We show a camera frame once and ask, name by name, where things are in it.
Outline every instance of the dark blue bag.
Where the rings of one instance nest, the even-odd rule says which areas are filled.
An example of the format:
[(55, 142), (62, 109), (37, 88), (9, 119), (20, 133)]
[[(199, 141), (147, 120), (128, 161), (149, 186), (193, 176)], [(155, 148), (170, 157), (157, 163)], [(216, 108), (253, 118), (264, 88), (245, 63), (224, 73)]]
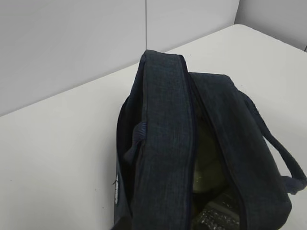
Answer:
[[(181, 55), (148, 50), (118, 118), (114, 230), (190, 230), (195, 155), (202, 141), (196, 106), (234, 191), (239, 228), (276, 230), (286, 222), (292, 208), (287, 193), (304, 189), (307, 179), (254, 103), (228, 76), (188, 73)], [(292, 177), (280, 175), (263, 137)]]

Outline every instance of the bag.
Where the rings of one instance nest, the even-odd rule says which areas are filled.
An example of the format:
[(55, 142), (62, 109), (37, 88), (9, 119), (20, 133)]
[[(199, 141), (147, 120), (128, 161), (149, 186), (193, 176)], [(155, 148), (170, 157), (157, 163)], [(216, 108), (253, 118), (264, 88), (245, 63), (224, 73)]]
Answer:
[[(292, 177), (281, 176), (264, 140)], [(228, 76), (147, 50), (117, 127), (113, 230), (276, 230), (307, 185)]]

